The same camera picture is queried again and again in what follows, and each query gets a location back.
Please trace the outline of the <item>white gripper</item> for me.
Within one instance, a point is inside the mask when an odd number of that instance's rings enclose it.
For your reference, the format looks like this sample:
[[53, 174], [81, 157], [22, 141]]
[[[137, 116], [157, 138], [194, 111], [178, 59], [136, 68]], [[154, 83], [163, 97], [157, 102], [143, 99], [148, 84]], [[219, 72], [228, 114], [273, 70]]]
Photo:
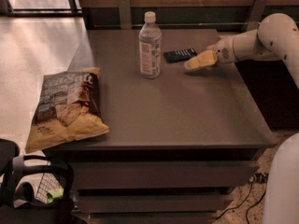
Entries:
[[234, 40], [235, 38], [233, 36], [229, 36], [219, 40], [216, 44], [208, 46], [207, 50], [189, 59], [184, 64], [185, 69], [197, 70], [208, 67], [214, 65], [217, 60], [219, 60], [220, 63], [237, 62], [234, 53]]

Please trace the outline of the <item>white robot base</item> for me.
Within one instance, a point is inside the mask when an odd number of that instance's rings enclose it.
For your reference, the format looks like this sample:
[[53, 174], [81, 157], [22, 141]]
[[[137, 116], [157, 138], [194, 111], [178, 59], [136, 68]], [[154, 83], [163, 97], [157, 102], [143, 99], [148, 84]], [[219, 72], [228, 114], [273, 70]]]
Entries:
[[263, 224], [299, 224], [299, 133], [286, 139], [272, 160]]

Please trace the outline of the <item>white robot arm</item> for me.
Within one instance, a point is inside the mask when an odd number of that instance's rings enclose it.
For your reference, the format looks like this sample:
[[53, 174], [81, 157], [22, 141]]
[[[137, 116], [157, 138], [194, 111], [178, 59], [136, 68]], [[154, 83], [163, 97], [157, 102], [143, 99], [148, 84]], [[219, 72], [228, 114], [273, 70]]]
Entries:
[[283, 61], [299, 88], [299, 29], [295, 21], [283, 13], [271, 14], [256, 29], [225, 37], [208, 46], [190, 58], [184, 68], [194, 72], [216, 63], [245, 60]]

